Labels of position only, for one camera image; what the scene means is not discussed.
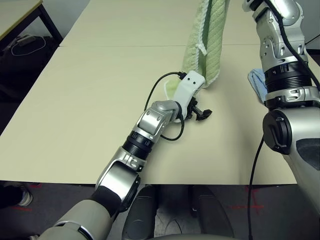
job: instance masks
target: terry cloth towel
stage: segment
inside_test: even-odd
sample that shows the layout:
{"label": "terry cloth towel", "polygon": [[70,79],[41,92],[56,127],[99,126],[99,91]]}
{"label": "terry cloth towel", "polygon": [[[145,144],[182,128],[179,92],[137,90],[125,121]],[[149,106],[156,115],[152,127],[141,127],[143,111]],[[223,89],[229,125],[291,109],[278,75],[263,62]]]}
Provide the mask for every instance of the terry cloth towel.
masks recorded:
{"label": "terry cloth towel", "polygon": [[251,72],[249,72],[248,80],[252,88],[260,98],[261,102],[264,103],[264,101],[266,100],[266,95],[268,93],[265,84],[266,78],[264,71],[260,68],[254,68],[253,70],[251,70]]}
{"label": "terry cloth towel", "polygon": [[[205,78],[204,88],[219,75],[222,36],[230,0],[202,0],[184,52],[182,71],[196,71]],[[172,99],[180,80],[165,83],[164,91]]]}

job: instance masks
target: beige table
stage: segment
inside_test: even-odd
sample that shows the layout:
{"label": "beige table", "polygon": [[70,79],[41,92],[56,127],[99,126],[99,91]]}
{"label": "beige table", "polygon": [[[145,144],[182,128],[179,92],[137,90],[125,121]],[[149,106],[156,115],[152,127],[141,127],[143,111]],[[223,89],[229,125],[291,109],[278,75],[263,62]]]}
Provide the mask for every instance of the beige table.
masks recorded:
{"label": "beige table", "polygon": [[[91,0],[61,46],[185,46],[200,0]],[[259,44],[256,23],[231,0],[223,44]]]}
{"label": "beige table", "polygon": [[41,18],[58,43],[62,41],[42,3],[43,0],[0,0],[0,51],[37,17]]}
{"label": "beige table", "polygon": [[[138,120],[155,80],[180,69],[184,50],[59,47],[0,136],[1,179],[95,183]],[[199,107],[212,115],[186,122],[178,141],[161,139],[142,173],[144,183],[248,184],[267,112],[247,80],[260,67],[258,53],[259,45],[223,46],[220,77],[199,96]],[[163,84],[152,101],[165,99]],[[165,135],[179,129],[173,123]],[[295,179],[282,156],[264,145],[254,183]]]}

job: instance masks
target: robotic arm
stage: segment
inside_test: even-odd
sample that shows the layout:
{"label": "robotic arm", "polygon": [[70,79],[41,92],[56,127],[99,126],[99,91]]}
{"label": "robotic arm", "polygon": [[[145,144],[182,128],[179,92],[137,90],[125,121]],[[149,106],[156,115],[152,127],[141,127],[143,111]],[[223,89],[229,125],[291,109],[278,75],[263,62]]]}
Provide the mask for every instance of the robotic arm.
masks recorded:
{"label": "robotic arm", "polygon": [[[285,44],[275,10],[283,17],[287,40],[305,63],[305,37],[301,31],[303,10],[294,0],[244,0],[245,11],[254,11],[260,58],[265,73],[269,113],[263,119],[263,138],[283,155],[299,186],[320,213],[320,95],[311,78]],[[70,209],[39,240],[105,240],[119,212],[134,199],[139,172],[166,126],[177,118],[197,120],[210,115],[195,105],[194,94],[205,79],[191,71],[180,82],[174,100],[156,101],[134,125],[100,175],[94,194]]]}
{"label": "robotic arm", "polygon": [[308,64],[301,31],[304,13],[294,0],[244,0],[254,11],[260,38],[269,113],[263,119],[263,138],[289,164],[301,189],[320,214],[320,95],[310,74],[290,51],[279,27],[277,11],[293,50]]}
{"label": "robotic arm", "polygon": [[77,203],[39,239],[105,240],[118,213],[126,211],[136,196],[139,172],[166,126],[190,117],[191,111],[201,120],[210,115],[209,110],[204,115],[196,108],[193,97],[204,83],[203,76],[190,71],[179,83],[173,100],[156,101],[144,111],[101,173],[93,195]]}

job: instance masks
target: cable connector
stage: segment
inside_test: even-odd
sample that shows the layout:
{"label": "cable connector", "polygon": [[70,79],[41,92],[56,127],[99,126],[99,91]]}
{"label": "cable connector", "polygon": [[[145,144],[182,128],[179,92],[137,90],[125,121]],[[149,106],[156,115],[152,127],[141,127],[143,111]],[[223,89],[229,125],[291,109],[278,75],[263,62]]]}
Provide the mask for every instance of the cable connector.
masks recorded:
{"label": "cable connector", "polygon": [[179,76],[179,78],[182,80],[182,79],[185,78],[185,76],[187,76],[187,73],[186,73],[186,72],[183,72],[183,71],[179,71],[179,72],[178,72],[178,76]]}

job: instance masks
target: green towel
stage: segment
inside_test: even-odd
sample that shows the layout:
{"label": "green towel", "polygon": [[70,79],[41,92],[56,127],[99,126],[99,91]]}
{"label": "green towel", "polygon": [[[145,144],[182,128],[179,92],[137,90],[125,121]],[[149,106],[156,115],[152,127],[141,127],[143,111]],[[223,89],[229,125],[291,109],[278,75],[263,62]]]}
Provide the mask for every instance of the green towel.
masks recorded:
{"label": "green towel", "polygon": [[[222,36],[230,0],[202,0],[185,49],[182,71],[196,71],[205,78],[204,88],[219,75]],[[180,80],[165,83],[164,90],[172,99]]]}

